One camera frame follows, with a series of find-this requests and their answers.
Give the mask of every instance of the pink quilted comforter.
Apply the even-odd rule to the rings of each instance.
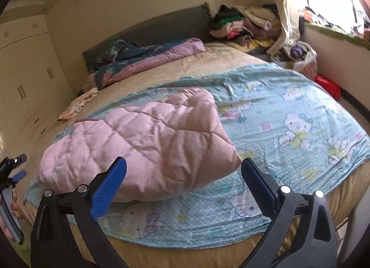
[[[227,137],[213,96],[188,88],[159,102],[112,110],[83,120],[45,150],[39,179],[70,192],[106,171],[117,156],[127,175],[116,202],[179,196],[234,172],[241,158]]]
[[[145,58],[128,66],[121,65],[124,64],[125,61],[120,61],[117,63],[113,62],[107,65],[104,71],[98,71],[90,74],[86,80],[86,84],[83,87],[83,91],[87,92],[94,87],[98,87],[99,90],[102,90],[104,87],[109,86],[112,83],[129,78],[137,73],[176,61],[190,55],[196,55],[201,52],[206,52],[203,42],[198,38],[190,38],[163,53]],[[120,71],[118,73],[112,72],[115,70],[112,66],[113,64],[120,66]]]

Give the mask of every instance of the light blue bedsheet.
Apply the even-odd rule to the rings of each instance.
[[[275,64],[186,77],[125,96],[89,117],[103,118],[112,108],[159,100],[191,86],[212,93],[223,127],[242,158],[251,157],[295,192],[320,189],[327,194],[370,159],[370,139],[356,120],[320,86]],[[44,189],[35,179],[26,199],[38,205]],[[264,231],[268,223],[240,169],[169,200],[112,204],[99,218],[107,235],[164,248],[228,245]]]

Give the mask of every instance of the green fabric trim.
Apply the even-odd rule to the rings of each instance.
[[[10,241],[13,248],[17,252],[17,254],[21,257],[21,259],[29,266],[31,267],[31,251],[30,247],[28,246],[28,243],[26,240],[24,240],[22,245],[16,244],[13,241]]]
[[[337,40],[346,40],[346,41],[350,42],[353,45],[364,47],[364,48],[370,50],[370,44],[365,42],[365,40],[362,39],[362,38],[352,37],[352,36],[348,35],[345,32],[341,32],[339,30],[334,30],[330,27],[325,27],[325,26],[321,26],[321,25],[318,25],[318,24],[313,24],[313,23],[307,23],[306,22],[305,26],[307,26],[308,28],[310,28],[314,31],[317,31],[317,32],[319,32],[323,35],[326,35],[328,37],[331,37],[331,38],[334,38],[334,39],[337,39]]]

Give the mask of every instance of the white wardrobe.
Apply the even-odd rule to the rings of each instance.
[[[43,15],[0,25],[0,133],[10,156],[30,154],[74,99]]]

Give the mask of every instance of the human hand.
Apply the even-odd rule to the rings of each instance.
[[[18,204],[17,204],[17,197],[18,196],[17,196],[17,192],[15,191],[15,189],[12,189],[12,197],[13,197],[13,202],[10,205],[10,209],[13,211],[14,216],[19,218],[20,213],[19,213]],[[10,231],[6,228],[5,223],[2,220],[1,216],[0,216],[0,228],[5,233],[5,236],[8,239],[10,239],[10,240],[13,239],[12,235],[10,234]]]

